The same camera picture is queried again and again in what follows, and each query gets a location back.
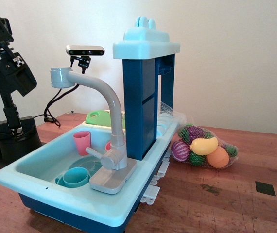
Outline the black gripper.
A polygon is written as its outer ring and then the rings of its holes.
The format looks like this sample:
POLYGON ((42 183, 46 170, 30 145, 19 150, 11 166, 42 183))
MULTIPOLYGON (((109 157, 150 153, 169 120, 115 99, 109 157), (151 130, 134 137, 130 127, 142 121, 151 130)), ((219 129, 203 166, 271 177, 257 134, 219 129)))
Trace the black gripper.
POLYGON ((27 95, 37 86, 35 77, 22 56, 7 42, 0 43, 0 93, 9 95, 18 91, 27 95))

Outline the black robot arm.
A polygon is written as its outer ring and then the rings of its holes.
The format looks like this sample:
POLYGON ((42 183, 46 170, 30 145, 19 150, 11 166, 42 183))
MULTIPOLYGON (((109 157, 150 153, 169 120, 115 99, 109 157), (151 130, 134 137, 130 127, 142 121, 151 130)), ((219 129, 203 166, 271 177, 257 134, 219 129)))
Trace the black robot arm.
POLYGON ((0 121, 0 169, 41 147, 33 116, 20 117, 11 94, 22 96, 37 82, 26 61, 10 48, 13 42, 9 20, 0 17, 0 96, 5 121, 0 121))

